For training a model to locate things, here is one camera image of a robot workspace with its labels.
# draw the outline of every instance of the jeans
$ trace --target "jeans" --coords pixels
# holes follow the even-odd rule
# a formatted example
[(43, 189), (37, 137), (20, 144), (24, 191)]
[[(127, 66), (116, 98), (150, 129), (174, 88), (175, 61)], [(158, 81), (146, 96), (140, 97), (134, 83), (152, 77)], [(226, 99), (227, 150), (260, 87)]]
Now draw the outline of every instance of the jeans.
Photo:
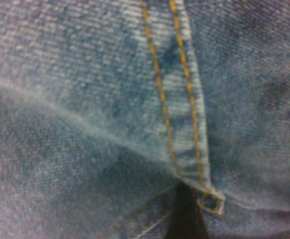
[(290, 238), (290, 1), (0, 0), (0, 239)]

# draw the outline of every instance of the seam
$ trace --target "seam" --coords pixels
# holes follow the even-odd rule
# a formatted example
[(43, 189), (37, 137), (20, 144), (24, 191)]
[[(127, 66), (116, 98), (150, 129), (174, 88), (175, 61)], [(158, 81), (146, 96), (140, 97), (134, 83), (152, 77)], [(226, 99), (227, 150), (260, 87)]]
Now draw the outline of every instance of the seam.
[(156, 75), (156, 81), (157, 81), (157, 89), (159, 92), (159, 98), (160, 98), (160, 102), (161, 102), (161, 107), (162, 107), (162, 114), (164, 117), (164, 123), (166, 126), (166, 131), (167, 131), (167, 138), (168, 138), (168, 150), (172, 159), (172, 163), (176, 169), (177, 174), (179, 175), (179, 177), (183, 180), (185, 180), (185, 177), (183, 176), (180, 166), (177, 164), (177, 158), (175, 155), (175, 151), (173, 148), (173, 141), (172, 141), (172, 132), (171, 132), (171, 126), (170, 126), (170, 120), (168, 117), (168, 110), (167, 110), (167, 105), (166, 105), (166, 95), (165, 92), (163, 90), (163, 82), (162, 82), (162, 77), (160, 74), (160, 69), (159, 69), (159, 62), (158, 62), (158, 57), (157, 57), (157, 52), (156, 52), (156, 47), (153, 43), (152, 37), (151, 37), (151, 27), (149, 24), (149, 20), (148, 20), (148, 8), (147, 5), (145, 3), (144, 0), (142, 0), (143, 6), (143, 19), (145, 22), (145, 33), (146, 33), (146, 38), (149, 44), (149, 50), (150, 50), (150, 54), (152, 55), (153, 58), (153, 66), (155, 69), (155, 75)]
[(177, 8), (174, 0), (169, 0), (170, 9), (173, 13), (174, 18), (174, 26), (176, 30), (176, 39), (178, 48), (180, 50), (180, 60), (183, 64), (183, 71), (186, 78), (186, 88), (188, 92), (189, 97), (189, 103), (191, 106), (191, 117), (192, 117), (192, 126), (193, 126), (193, 139), (195, 144), (195, 156), (197, 160), (197, 171), (198, 171), (198, 177), (201, 183), (201, 186), (209, 192), (209, 190), (206, 188), (204, 180), (203, 180), (203, 172), (202, 172), (202, 165), (200, 161), (200, 149), (199, 149), (199, 135), (198, 135), (198, 125), (197, 125), (197, 112), (196, 112), (196, 100), (193, 94), (193, 86), (190, 79), (190, 73), (189, 68), (187, 64), (187, 58), (184, 50), (183, 40), (180, 32), (180, 21), (177, 16)]
[(167, 194), (169, 194), (173, 189), (174, 188), (170, 188), (167, 191), (155, 196), (152, 200), (147, 202), (142, 208), (140, 208), (140, 209), (136, 210), (135, 212), (133, 212), (125, 220), (123, 220), (121, 223), (118, 223), (118, 224), (110, 227), (109, 231), (107, 233), (103, 234), (102, 236), (100, 236), (99, 239), (105, 239), (105, 238), (111, 237), (116, 232), (116, 230), (119, 230), (120, 228), (122, 228), (123, 226), (125, 226), (126, 224), (131, 222), (133, 219), (138, 217), (140, 214), (142, 214), (144, 211), (146, 211), (152, 205), (154, 205), (160, 198), (162, 198), (163, 196), (166, 196)]
[(142, 232), (144, 232), (144, 235), (145, 235), (147, 232), (149, 232), (151, 229), (153, 229), (155, 226), (157, 226), (163, 220), (165, 220), (170, 214), (171, 214), (171, 211), (168, 211), (167, 213), (164, 213), (164, 214), (160, 215), (155, 221), (151, 222), (148, 226), (143, 226), (133, 236), (129, 237), (129, 239), (138, 239), (139, 236), (141, 236)]

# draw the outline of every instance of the blue denim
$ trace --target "blue denim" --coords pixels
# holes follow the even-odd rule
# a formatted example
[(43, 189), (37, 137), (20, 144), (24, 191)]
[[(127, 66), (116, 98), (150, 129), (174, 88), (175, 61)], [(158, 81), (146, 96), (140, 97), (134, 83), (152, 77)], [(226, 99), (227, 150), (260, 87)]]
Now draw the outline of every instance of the blue denim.
[(290, 238), (290, 1), (0, 0), (0, 239)]

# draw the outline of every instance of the orange stitching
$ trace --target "orange stitching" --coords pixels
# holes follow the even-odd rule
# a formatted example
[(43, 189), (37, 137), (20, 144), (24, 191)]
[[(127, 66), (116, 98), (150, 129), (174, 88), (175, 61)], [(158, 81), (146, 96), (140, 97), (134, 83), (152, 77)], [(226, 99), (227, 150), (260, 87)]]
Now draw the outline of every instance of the orange stitching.
[(159, 220), (162, 220), (164, 218), (167, 218), (168, 215), (171, 214), (171, 211), (168, 211), (167, 213), (160, 215), (154, 222), (151, 222), (149, 226), (142, 226), (142, 228), (137, 231), (136, 233), (134, 233), (133, 236), (131, 236), (129, 239), (136, 239), (140, 233), (147, 231), (148, 229), (150, 229), (155, 223), (157, 223)]
[(147, 37), (147, 41), (149, 44), (150, 53), (153, 57), (153, 64), (154, 64), (154, 69), (155, 69), (155, 74), (156, 74), (157, 88), (159, 91), (160, 101), (161, 101), (161, 105), (162, 105), (162, 113), (163, 113), (164, 121), (165, 121), (165, 125), (166, 125), (167, 138), (168, 138), (168, 150), (169, 150), (169, 153), (171, 155), (172, 163), (173, 163), (174, 167), (176, 168), (177, 174), (180, 176), (180, 178), (183, 181), (185, 181), (185, 178), (181, 173), (180, 167), (177, 164), (177, 159), (176, 159), (176, 155), (175, 155), (174, 148), (173, 148), (170, 120), (168, 117), (168, 111), (167, 111), (167, 106), (166, 106), (166, 95), (165, 95), (165, 92), (163, 90), (163, 83), (162, 83), (162, 78), (161, 78), (161, 74), (159, 71), (159, 63), (158, 63), (158, 59), (157, 59), (156, 48), (155, 48), (155, 45), (154, 45), (152, 38), (151, 38), (151, 29), (150, 29), (150, 25), (148, 22), (148, 9), (147, 9), (147, 6), (146, 6), (146, 3), (144, 2), (144, 0), (142, 0), (142, 2), (143, 2), (143, 18), (145, 21), (146, 37)]
[(203, 181), (203, 176), (202, 176), (202, 165), (200, 162), (200, 150), (199, 150), (199, 136), (198, 136), (198, 125), (197, 125), (197, 116), (196, 116), (196, 101), (195, 97), (193, 95), (193, 86), (190, 81), (190, 74), (189, 74), (189, 68), (187, 65), (187, 59), (186, 59), (186, 54), (183, 46), (183, 40), (181, 37), (181, 32), (180, 32), (180, 21), (177, 16), (177, 8), (174, 0), (169, 0), (169, 5), (170, 9), (173, 13), (174, 17), (174, 25), (175, 25), (175, 30), (176, 30), (176, 39), (178, 43), (178, 47), (180, 50), (180, 60), (183, 64), (183, 70), (184, 70), (184, 75), (186, 78), (186, 87), (188, 91), (188, 96), (189, 96), (189, 102), (191, 106), (191, 117), (192, 117), (192, 123), (193, 123), (193, 133), (194, 133), (194, 144), (195, 144), (195, 154), (196, 154), (196, 159), (197, 159), (197, 169), (198, 169), (198, 176), (200, 183), (203, 188), (204, 186), (204, 181)]

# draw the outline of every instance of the double stitching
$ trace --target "double stitching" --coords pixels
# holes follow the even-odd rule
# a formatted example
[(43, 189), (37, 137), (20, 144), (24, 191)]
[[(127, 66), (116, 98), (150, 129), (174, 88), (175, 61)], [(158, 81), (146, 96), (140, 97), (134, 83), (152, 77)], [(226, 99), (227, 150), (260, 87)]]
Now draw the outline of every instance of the double stitching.
[(154, 45), (152, 37), (151, 37), (151, 28), (150, 28), (150, 24), (148, 21), (148, 9), (147, 9), (147, 5), (146, 5), (144, 0), (142, 0), (142, 3), (143, 3), (143, 18), (145, 21), (146, 38), (147, 38), (147, 41), (149, 44), (150, 54), (153, 57), (153, 65), (154, 65), (154, 69), (155, 69), (157, 88), (159, 91), (162, 113), (163, 113), (163, 117), (164, 117), (166, 131), (167, 131), (168, 150), (169, 150), (169, 153), (171, 155), (172, 163), (176, 169), (177, 174), (179, 175), (179, 177), (183, 181), (186, 181), (185, 177), (183, 176), (183, 174), (181, 172), (180, 166), (177, 164), (177, 158), (175, 155), (173, 141), (172, 141), (172, 132), (171, 132), (170, 120), (168, 117), (168, 110), (167, 110), (167, 105), (166, 105), (166, 95), (165, 95), (165, 92), (163, 90), (163, 82), (162, 82), (162, 77), (161, 77), (160, 70), (159, 70), (159, 62), (158, 62), (158, 58), (157, 58), (157, 52), (156, 52), (156, 48), (155, 48), (155, 45)]
[[(210, 193), (210, 190), (208, 188), (206, 188), (204, 180), (203, 180), (203, 169), (202, 169), (202, 164), (201, 164), (201, 159), (200, 159), (200, 149), (199, 149), (196, 99), (195, 99), (194, 94), (193, 94), (193, 86), (192, 86), (191, 79), (190, 79), (190, 73), (189, 73), (187, 58), (186, 58), (186, 54), (185, 54), (185, 50), (184, 50), (183, 40), (182, 40), (182, 36), (181, 36), (180, 21), (179, 21), (178, 15), (177, 15), (177, 7), (176, 7), (175, 1), (169, 0), (169, 6), (170, 6), (170, 10), (172, 11), (173, 18), (174, 18), (176, 40), (177, 40), (178, 48), (180, 50), (180, 60), (183, 64), (183, 72), (184, 72), (184, 75), (186, 78), (186, 88), (187, 88), (189, 103), (190, 103), (190, 107), (191, 107), (191, 118), (192, 118), (192, 125), (193, 125), (193, 140), (194, 140), (194, 146), (195, 146), (195, 156), (196, 156), (196, 160), (197, 160), (198, 177), (199, 177), (199, 181), (200, 181), (202, 188), (205, 189), (206, 192), (208, 192), (208, 193), (203, 192), (203, 197), (202, 197), (202, 200), (200, 200), (199, 204), (201, 207), (206, 209), (206, 207), (204, 206), (204, 200), (207, 197), (215, 198), (215, 196)], [(218, 200), (216, 208), (209, 210), (209, 211), (216, 212), (216, 211), (218, 211), (219, 207), (220, 207), (220, 204), (219, 204), (219, 200)]]

